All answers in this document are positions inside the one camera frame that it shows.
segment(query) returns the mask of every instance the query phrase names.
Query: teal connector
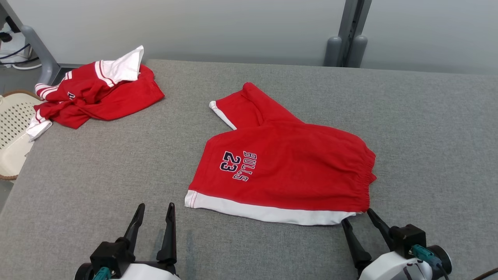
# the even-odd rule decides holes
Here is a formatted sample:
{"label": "teal connector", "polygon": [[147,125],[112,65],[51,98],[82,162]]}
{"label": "teal connector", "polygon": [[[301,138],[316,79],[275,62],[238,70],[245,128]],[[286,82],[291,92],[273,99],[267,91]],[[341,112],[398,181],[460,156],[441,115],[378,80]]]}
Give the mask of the teal connector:
{"label": "teal connector", "polygon": [[431,267],[435,268],[435,269],[439,269],[437,268],[437,265],[439,264],[439,266],[442,267],[443,263],[442,261],[436,257],[436,255],[434,255],[433,252],[429,251],[428,249],[420,246],[420,245],[414,245],[412,248],[411,248],[412,252],[413,252],[413,255],[419,259],[419,260],[423,260],[424,262],[428,263]]}
{"label": "teal connector", "polygon": [[111,270],[109,270],[108,268],[101,268],[99,269],[99,272],[95,274],[93,280],[109,280],[111,279],[111,276]]}

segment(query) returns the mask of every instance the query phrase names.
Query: white power strip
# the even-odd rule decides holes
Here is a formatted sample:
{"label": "white power strip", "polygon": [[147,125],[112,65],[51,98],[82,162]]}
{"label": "white power strip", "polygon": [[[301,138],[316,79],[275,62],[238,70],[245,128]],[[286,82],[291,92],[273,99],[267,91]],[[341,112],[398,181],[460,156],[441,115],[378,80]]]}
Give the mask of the white power strip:
{"label": "white power strip", "polygon": [[[4,57],[6,55],[10,55],[15,53],[16,51],[22,49],[22,47],[26,46],[26,38],[22,33],[12,33],[10,31],[10,26],[5,23],[3,26],[2,32],[7,32],[12,36],[12,40],[9,42],[1,42],[0,41],[0,57]],[[20,53],[15,54],[11,57],[0,59],[2,63],[13,63],[13,62],[22,62],[31,56],[31,46],[25,48]]]}

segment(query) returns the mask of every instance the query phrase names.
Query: white trim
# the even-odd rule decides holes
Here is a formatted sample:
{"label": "white trim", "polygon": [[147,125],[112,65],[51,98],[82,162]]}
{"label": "white trim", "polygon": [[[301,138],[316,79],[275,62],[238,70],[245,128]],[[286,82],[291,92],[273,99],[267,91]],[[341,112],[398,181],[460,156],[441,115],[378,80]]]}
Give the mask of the white trim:
{"label": "white trim", "polygon": [[295,210],[268,206],[257,206],[238,203],[229,199],[204,195],[188,190],[185,196],[185,207],[205,208],[217,212],[256,219],[264,222],[288,223],[303,226],[337,225],[356,212]]}
{"label": "white trim", "polygon": [[101,63],[102,63],[102,60],[99,60],[99,61],[95,62],[95,73],[97,74],[97,77],[100,80],[104,81],[107,84],[108,87],[112,87],[114,85],[113,82],[112,82],[112,80],[109,79],[109,78],[106,78],[106,77],[102,76],[101,71],[102,72],[104,72],[104,71],[101,70]]}
{"label": "white trim", "polygon": [[232,124],[232,122],[230,122],[230,120],[227,118],[227,116],[225,116],[225,113],[223,113],[223,111],[218,109],[218,107],[216,106],[216,101],[211,101],[209,103],[209,108],[211,108],[211,110],[213,110],[216,113],[216,115],[218,115],[218,117],[220,117],[220,119],[222,119],[225,122],[225,124],[227,124],[230,128],[232,128],[233,130],[237,129],[234,126],[234,124]]}
{"label": "white trim", "polygon": [[57,86],[56,88],[53,88],[53,89],[46,90],[46,91],[44,91],[44,92],[40,95],[40,97],[41,97],[41,98],[43,98],[43,99],[47,99],[47,95],[48,95],[49,93],[52,93],[52,92],[54,92],[54,91],[57,91],[58,89],[59,89],[59,86]]}
{"label": "white trim", "polygon": [[58,86],[46,86],[46,87],[43,87],[43,88],[40,88],[36,91],[36,95],[38,95],[39,97],[43,98],[43,95],[46,91],[48,90],[51,90],[51,89],[54,89],[54,88],[57,88]]}
{"label": "white trim", "polygon": [[44,119],[44,117],[40,115],[40,109],[36,110],[35,114],[36,114],[36,119],[38,120],[39,123],[41,123],[42,122],[41,119]]}
{"label": "white trim", "polygon": [[37,110],[35,116],[31,117],[29,126],[26,128],[26,133],[29,135],[29,142],[33,142],[52,126],[52,122],[50,120],[41,118],[40,121],[38,121],[36,116],[40,116],[40,110]]}
{"label": "white trim", "polygon": [[42,90],[42,89],[46,89],[46,88],[50,88],[51,86],[49,85],[44,85],[44,84],[36,84],[36,86],[34,86],[34,91],[39,91],[39,90]]}
{"label": "white trim", "polygon": [[120,81],[136,81],[143,56],[143,46],[125,54],[117,60],[101,61],[102,75],[112,79],[114,84]]}

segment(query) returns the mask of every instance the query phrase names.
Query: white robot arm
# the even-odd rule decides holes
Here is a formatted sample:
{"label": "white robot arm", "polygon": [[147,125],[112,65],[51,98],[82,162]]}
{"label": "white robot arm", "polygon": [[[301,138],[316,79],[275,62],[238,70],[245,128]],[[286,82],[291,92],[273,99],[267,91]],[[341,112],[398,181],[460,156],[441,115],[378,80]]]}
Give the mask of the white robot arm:
{"label": "white robot arm", "polygon": [[123,237],[115,242],[102,242],[76,272],[75,280],[179,280],[176,275],[176,224],[175,205],[169,204],[166,214],[166,231],[157,262],[135,260],[136,236],[142,225],[145,204],[141,203]]}
{"label": "white robot arm", "polygon": [[436,280],[451,273],[448,254],[437,245],[426,247],[423,230],[410,224],[389,228],[372,209],[367,213],[391,252],[372,261],[344,219],[342,226],[359,280]]}

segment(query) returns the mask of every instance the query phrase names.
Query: red shorts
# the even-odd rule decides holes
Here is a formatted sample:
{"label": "red shorts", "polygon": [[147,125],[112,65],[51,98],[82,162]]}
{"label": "red shorts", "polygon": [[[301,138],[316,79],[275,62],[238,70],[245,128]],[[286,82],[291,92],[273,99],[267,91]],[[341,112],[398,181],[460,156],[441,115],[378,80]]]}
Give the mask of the red shorts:
{"label": "red shorts", "polygon": [[233,131],[206,143],[185,206],[299,225],[368,209],[375,154],[358,136],[306,124],[252,83],[210,108]]}

